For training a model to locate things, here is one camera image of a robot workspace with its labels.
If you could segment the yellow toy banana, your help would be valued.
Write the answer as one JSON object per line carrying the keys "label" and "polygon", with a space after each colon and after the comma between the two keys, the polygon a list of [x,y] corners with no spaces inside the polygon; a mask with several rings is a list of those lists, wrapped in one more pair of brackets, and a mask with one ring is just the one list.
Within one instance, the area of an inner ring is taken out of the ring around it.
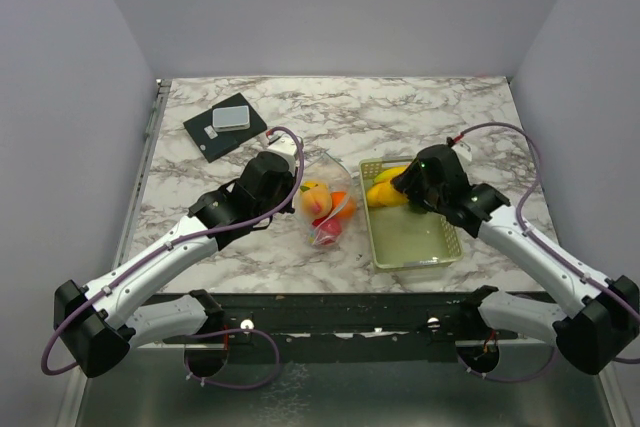
{"label": "yellow toy banana", "polygon": [[401,165],[401,166],[396,166],[396,167],[392,167],[389,169],[386,169],[382,172],[380,172],[373,180],[374,184],[379,184],[379,183],[384,183],[384,182],[389,182],[391,181],[393,178],[399,176],[400,174],[402,174],[407,168],[407,165]]}

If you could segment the orange yellow toy mango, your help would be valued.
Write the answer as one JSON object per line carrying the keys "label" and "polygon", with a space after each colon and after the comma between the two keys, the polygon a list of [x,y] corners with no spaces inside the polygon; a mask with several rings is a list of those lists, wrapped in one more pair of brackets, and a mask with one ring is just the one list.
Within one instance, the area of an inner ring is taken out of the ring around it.
{"label": "orange yellow toy mango", "polygon": [[366,203],[370,208],[396,207],[407,202],[407,197],[398,192],[390,182],[374,184],[366,192]]}

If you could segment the clear zip top bag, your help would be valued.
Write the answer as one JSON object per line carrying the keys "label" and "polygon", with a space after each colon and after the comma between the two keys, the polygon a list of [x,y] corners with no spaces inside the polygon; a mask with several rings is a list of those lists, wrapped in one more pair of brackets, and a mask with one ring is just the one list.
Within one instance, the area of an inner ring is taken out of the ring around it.
{"label": "clear zip top bag", "polygon": [[357,212],[351,174],[337,158],[322,152],[305,166],[293,206],[310,245],[337,244]]}

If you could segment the red toy apple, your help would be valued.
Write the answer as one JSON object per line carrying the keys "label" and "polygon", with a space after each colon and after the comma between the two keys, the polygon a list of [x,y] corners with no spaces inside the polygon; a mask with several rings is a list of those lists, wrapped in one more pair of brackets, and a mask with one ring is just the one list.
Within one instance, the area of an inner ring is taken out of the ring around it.
{"label": "red toy apple", "polygon": [[343,229],[336,217],[324,217],[312,223],[314,227],[313,244],[326,246],[335,243],[341,236]]}

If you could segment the orange toy orange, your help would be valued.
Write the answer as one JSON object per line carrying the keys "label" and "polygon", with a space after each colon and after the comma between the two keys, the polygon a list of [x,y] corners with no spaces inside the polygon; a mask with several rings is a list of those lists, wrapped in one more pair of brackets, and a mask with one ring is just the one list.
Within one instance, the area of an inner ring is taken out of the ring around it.
{"label": "orange toy orange", "polygon": [[357,204],[353,197],[345,191],[334,191],[330,194],[332,200],[331,215],[341,220],[350,220],[356,213]]}

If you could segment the green toy fruit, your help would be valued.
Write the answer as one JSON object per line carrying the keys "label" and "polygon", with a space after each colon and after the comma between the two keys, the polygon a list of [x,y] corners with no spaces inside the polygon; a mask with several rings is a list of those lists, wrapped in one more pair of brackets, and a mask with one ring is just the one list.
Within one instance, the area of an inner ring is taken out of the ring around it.
{"label": "green toy fruit", "polygon": [[429,210],[427,208],[425,208],[424,206],[418,205],[418,204],[415,204],[415,203],[409,203],[408,204],[408,208],[409,208],[409,210],[411,212],[416,213],[416,214],[421,214],[421,215],[427,214],[429,212]]}

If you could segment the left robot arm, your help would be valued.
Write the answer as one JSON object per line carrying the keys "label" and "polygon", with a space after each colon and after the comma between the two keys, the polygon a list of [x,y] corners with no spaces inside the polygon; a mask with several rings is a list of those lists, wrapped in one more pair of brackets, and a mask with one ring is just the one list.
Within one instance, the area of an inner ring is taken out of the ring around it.
{"label": "left robot arm", "polygon": [[302,152],[272,148],[251,159],[241,176],[203,194],[186,215],[145,251],[103,276],[54,293],[54,341],[94,378],[146,343],[176,336],[206,342],[220,332],[223,312],[203,291],[155,305],[149,299],[180,273],[290,213],[304,172]]}

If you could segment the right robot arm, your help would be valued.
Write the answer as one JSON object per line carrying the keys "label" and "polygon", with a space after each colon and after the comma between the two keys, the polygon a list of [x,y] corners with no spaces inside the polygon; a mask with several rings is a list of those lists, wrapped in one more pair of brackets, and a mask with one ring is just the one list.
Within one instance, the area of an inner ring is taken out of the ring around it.
{"label": "right robot arm", "polygon": [[410,205],[442,215],[498,250],[552,298],[545,303],[483,288],[459,314],[467,336],[481,338],[492,329],[520,333],[556,347],[589,375],[638,337],[638,286],[587,266],[542,235],[497,189],[471,184],[451,147],[421,150],[391,184]]}

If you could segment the black flat box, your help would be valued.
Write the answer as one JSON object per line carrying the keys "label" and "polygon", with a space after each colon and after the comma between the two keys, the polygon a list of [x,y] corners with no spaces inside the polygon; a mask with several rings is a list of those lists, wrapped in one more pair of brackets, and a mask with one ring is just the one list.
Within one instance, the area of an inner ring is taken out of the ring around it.
{"label": "black flat box", "polygon": [[[246,106],[248,109],[248,127],[217,132],[213,125],[213,112],[217,109],[240,106]],[[229,154],[245,142],[264,134],[267,130],[265,121],[241,93],[212,105],[204,112],[184,121],[183,126],[209,163]]]}

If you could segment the pale green plastic basket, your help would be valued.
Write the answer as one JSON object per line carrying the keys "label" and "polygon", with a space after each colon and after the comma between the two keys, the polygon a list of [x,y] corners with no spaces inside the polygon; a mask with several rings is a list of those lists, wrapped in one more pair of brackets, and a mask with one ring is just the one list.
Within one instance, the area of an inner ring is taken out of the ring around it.
{"label": "pale green plastic basket", "polygon": [[410,205],[364,207],[373,266],[378,272],[447,267],[463,258],[456,229]]}

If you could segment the small white device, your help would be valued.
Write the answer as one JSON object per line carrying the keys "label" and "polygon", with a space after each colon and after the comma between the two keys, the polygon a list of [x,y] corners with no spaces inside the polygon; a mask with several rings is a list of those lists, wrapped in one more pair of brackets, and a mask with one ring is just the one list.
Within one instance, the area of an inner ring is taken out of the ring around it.
{"label": "small white device", "polygon": [[216,132],[246,130],[250,127],[249,106],[215,108],[212,110],[211,125]]}

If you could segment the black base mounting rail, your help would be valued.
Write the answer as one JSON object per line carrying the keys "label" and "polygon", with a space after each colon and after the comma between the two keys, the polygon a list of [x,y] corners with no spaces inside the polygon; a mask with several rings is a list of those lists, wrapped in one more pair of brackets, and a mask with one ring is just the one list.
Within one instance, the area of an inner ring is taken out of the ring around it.
{"label": "black base mounting rail", "polygon": [[285,362],[453,362],[459,343],[489,330],[465,313],[465,293],[216,293],[224,324],[270,335]]}

